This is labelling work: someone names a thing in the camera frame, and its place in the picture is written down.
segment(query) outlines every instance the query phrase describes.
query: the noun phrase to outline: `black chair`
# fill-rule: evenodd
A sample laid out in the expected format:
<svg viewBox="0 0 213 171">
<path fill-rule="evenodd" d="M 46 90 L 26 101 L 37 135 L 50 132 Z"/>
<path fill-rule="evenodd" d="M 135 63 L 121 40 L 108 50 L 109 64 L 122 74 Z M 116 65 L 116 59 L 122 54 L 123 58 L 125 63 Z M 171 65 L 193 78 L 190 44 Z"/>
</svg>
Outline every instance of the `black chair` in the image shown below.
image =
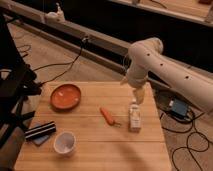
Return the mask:
<svg viewBox="0 0 213 171">
<path fill-rule="evenodd" d="M 36 74 L 19 54 L 0 9 L 0 124 L 8 125 L 0 137 L 0 148 L 16 127 L 24 132 L 28 129 L 23 121 L 33 117 L 34 111 L 26 114 L 21 112 L 23 102 L 29 95 L 41 93 L 35 79 Z"/>
</svg>

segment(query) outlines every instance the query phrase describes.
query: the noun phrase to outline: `white cup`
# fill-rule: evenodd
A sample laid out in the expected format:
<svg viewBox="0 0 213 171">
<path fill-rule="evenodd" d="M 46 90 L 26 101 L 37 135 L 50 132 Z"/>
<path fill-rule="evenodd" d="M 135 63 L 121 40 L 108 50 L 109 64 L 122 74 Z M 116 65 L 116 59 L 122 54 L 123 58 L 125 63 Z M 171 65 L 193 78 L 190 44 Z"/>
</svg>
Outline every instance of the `white cup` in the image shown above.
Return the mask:
<svg viewBox="0 0 213 171">
<path fill-rule="evenodd" d="M 58 154 L 71 155 L 75 148 L 76 139 L 71 132 L 62 132 L 56 136 L 54 149 Z"/>
</svg>

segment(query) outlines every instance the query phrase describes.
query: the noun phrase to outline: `bottle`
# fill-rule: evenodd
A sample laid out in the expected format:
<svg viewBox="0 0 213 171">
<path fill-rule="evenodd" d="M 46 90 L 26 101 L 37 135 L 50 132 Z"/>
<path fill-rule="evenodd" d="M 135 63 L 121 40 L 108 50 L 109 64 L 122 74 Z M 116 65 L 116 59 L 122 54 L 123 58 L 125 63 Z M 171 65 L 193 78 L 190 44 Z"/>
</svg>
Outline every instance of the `bottle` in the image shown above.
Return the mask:
<svg viewBox="0 0 213 171">
<path fill-rule="evenodd" d="M 133 99 L 129 108 L 129 130 L 131 132 L 139 132 L 141 129 L 140 108 L 136 100 Z"/>
<path fill-rule="evenodd" d="M 62 9 L 61 9 L 59 3 L 56 3 L 56 5 L 57 5 L 57 10 L 58 10 L 58 11 L 57 11 L 58 20 L 59 20 L 60 22 L 65 22 L 64 12 L 62 11 Z"/>
</svg>

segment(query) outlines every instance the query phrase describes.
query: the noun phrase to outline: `terracotta bowl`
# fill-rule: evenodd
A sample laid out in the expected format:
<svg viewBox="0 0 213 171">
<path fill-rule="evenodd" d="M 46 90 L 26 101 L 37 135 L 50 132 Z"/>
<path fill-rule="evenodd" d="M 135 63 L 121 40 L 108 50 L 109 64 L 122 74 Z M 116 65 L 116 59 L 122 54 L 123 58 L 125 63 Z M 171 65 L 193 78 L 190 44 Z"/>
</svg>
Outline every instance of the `terracotta bowl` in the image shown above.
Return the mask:
<svg viewBox="0 0 213 171">
<path fill-rule="evenodd" d="M 57 110 L 72 109 L 79 104 L 80 100 L 81 91 L 73 84 L 57 87 L 50 96 L 50 103 Z"/>
</svg>

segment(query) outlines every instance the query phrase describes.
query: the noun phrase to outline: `wooden tabletop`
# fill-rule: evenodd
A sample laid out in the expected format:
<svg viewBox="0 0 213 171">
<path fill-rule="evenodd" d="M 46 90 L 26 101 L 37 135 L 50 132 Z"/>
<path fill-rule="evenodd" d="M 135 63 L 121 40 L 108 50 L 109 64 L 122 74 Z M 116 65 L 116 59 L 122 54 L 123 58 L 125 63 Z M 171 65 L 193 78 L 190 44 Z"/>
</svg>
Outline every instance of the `wooden tabletop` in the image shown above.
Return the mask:
<svg viewBox="0 0 213 171">
<path fill-rule="evenodd" d="M 77 85 L 80 104 L 57 113 L 50 107 L 51 92 L 61 84 Z M 128 109 L 132 89 L 119 82 L 51 82 L 43 89 L 33 123 L 55 121 L 57 132 L 40 147 L 24 142 L 16 171 L 170 171 L 171 165 L 150 84 L 145 86 L 141 104 L 140 133 L 128 130 Z M 109 126 L 99 112 L 105 107 L 121 127 Z M 53 149 L 54 138 L 62 131 L 76 136 L 75 153 L 61 157 Z"/>
</svg>

